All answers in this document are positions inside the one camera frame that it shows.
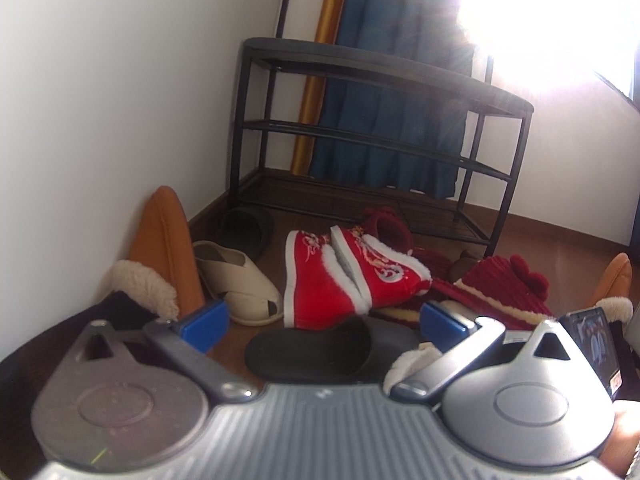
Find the red embroidered boot right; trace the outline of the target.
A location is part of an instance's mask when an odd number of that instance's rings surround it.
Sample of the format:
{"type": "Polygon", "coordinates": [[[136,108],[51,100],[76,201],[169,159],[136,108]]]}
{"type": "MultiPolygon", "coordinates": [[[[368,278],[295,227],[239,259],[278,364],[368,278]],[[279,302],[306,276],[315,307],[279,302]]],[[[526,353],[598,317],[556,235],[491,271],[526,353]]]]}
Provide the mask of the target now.
{"type": "Polygon", "coordinates": [[[431,271],[417,258],[341,226],[332,226],[330,237],[337,261],[368,308],[402,304],[431,288],[431,271]]]}

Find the red embroidered boot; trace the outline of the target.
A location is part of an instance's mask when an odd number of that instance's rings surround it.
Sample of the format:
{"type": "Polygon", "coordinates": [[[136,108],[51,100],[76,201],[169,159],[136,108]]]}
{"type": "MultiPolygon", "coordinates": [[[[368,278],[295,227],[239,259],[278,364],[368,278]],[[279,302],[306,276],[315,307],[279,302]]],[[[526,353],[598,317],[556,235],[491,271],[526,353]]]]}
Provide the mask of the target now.
{"type": "Polygon", "coordinates": [[[368,308],[402,304],[431,288],[431,271],[417,258],[341,226],[332,226],[330,237],[337,261],[368,308]]]}
{"type": "Polygon", "coordinates": [[[370,302],[338,262],[329,237],[288,233],[283,322],[287,328],[326,330],[352,315],[367,315],[370,302]]]}

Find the black slide front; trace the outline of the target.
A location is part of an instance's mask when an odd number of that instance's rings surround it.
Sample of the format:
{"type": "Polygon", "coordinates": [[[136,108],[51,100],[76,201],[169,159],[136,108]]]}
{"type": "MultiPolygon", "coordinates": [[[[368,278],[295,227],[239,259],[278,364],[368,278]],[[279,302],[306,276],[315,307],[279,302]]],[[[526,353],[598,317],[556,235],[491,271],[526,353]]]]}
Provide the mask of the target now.
{"type": "Polygon", "coordinates": [[[419,348],[406,326],[354,315],[327,330],[270,330],[247,344],[247,368],[278,384],[379,384],[403,353],[419,348]]]}

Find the black slide near rack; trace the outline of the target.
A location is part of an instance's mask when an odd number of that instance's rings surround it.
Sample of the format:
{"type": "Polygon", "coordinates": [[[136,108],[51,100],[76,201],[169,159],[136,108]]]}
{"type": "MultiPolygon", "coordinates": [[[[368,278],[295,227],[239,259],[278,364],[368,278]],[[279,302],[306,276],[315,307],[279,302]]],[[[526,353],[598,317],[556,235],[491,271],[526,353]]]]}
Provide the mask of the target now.
{"type": "Polygon", "coordinates": [[[239,206],[224,214],[215,242],[257,260],[269,245],[272,233],[273,218],[268,210],[258,206],[239,206]]]}

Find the red embroidered boot left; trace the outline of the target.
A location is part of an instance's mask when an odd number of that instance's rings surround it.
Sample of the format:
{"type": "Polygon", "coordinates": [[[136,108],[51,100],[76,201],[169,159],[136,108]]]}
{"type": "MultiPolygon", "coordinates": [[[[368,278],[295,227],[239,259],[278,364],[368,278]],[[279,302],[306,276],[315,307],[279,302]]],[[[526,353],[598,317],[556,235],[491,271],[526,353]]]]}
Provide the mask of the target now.
{"type": "Polygon", "coordinates": [[[367,315],[370,302],[338,262],[329,237],[288,233],[283,322],[287,328],[326,330],[352,315],[367,315]]]}

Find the dark red knit slipper back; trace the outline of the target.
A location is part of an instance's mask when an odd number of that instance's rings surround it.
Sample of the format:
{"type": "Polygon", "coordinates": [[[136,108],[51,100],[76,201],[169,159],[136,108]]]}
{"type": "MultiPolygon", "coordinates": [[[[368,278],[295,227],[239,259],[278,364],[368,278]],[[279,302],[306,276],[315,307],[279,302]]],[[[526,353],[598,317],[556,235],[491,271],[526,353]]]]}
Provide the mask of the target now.
{"type": "Polygon", "coordinates": [[[410,255],[413,251],[412,235],[404,220],[389,206],[366,208],[362,213],[361,229],[377,238],[389,248],[410,255]]]}

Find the black phone device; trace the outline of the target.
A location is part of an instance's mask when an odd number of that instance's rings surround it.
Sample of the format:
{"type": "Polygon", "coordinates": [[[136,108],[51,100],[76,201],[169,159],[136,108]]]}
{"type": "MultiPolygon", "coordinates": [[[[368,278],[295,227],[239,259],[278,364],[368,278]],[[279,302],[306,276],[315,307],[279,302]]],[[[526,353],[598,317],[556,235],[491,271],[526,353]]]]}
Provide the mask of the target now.
{"type": "Polygon", "coordinates": [[[601,307],[567,313],[560,323],[596,372],[612,399],[623,385],[610,323],[601,307]]]}

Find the orange slipper right side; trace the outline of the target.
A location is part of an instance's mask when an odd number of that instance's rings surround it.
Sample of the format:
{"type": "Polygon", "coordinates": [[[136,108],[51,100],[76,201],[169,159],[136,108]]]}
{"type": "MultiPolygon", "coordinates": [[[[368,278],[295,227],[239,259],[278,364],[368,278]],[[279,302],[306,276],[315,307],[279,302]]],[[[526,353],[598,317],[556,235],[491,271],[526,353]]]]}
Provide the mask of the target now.
{"type": "Polygon", "coordinates": [[[602,308],[608,322],[628,323],[634,315],[634,305],[629,299],[631,280],[630,259],[620,252],[606,267],[587,307],[602,308]]]}

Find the black trouser leg left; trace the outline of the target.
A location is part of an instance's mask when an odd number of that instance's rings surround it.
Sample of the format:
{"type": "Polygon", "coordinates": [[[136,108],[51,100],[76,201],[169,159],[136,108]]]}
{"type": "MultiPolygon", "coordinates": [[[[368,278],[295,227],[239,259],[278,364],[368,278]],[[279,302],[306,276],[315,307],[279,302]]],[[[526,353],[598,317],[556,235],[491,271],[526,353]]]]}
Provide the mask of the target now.
{"type": "Polygon", "coordinates": [[[51,374],[85,326],[110,322],[116,330],[138,330],[155,315],[123,292],[112,292],[35,336],[1,361],[1,473],[28,479],[46,463],[30,426],[32,406],[51,374]]]}

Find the gold curtain edge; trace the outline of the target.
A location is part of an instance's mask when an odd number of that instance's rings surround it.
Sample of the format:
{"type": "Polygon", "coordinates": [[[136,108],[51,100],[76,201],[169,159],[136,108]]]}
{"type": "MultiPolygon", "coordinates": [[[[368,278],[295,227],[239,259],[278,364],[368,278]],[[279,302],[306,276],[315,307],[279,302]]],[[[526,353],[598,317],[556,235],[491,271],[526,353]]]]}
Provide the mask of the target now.
{"type": "MultiPolygon", "coordinates": [[[[345,0],[322,0],[320,15],[314,42],[318,47],[331,47],[335,44],[345,0]]],[[[312,72],[307,75],[300,102],[298,121],[306,126],[316,126],[320,119],[328,61],[314,63],[312,72]]],[[[306,176],[314,154],[314,137],[296,136],[290,171],[294,176],[306,176]]]]}

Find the black metal shoe rack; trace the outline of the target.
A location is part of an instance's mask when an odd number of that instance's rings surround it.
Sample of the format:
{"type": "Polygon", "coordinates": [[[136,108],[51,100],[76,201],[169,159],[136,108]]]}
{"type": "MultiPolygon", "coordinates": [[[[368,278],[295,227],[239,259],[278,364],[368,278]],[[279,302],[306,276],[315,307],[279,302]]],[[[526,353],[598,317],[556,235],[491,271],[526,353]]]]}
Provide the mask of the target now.
{"type": "Polygon", "coordinates": [[[255,37],[243,42],[230,132],[228,202],[357,223],[366,207],[397,209],[414,234],[483,246],[492,254],[520,175],[534,114],[528,101],[470,76],[380,52],[255,37]],[[247,107],[250,77],[305,76],[320,87],[316,118],[283,120],[247,107]],[[474,117],[520,125],[509,170],[465,150],[482,138],[474,117]],[[243,139],[256,132],[314,144],[311,172],[241,170],[243,139]]]}

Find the blue curtain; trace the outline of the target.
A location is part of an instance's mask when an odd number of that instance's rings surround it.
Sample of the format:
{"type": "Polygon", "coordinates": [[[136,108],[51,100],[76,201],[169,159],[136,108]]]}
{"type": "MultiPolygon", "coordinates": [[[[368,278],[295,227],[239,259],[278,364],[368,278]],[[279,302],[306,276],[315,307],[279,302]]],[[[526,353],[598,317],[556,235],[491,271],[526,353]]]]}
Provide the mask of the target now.
{"type": "Polygon", "coordinates": [[[352,57],[326,84],[311,177],[454,196],[473,47],[458,0],[345,0],[336,43],[352,57]]]}

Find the dark red corduroy pompom slipper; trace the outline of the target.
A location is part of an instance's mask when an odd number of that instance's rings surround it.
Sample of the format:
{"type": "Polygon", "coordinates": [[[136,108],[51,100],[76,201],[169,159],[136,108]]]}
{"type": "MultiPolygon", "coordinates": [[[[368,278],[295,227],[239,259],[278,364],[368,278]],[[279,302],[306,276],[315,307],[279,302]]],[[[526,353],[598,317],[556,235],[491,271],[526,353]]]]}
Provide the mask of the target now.
{"type": "Polygon", "coordinates": [[[520,255],[480,260],[462,278],[449,283],[433,278],[432,289],[456,300],[478,315],[500,321],[508,330],[532,330],[552,320],[546,305],[548,280],[529,270],[520,255]]]}

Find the orange slipper against wall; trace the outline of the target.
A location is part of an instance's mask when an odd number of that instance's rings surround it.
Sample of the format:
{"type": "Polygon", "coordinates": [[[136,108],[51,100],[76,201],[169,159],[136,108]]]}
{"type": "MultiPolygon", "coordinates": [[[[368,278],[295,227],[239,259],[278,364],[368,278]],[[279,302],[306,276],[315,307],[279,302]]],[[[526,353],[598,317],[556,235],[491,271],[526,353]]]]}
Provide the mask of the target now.
{"type": "Polygon", "coordinates": [[[142,324],[177,322],[204,306],[188,222],[172,188],[162,185],[146,200],[128,252],[106,277],[122,310],[142,324]]]}

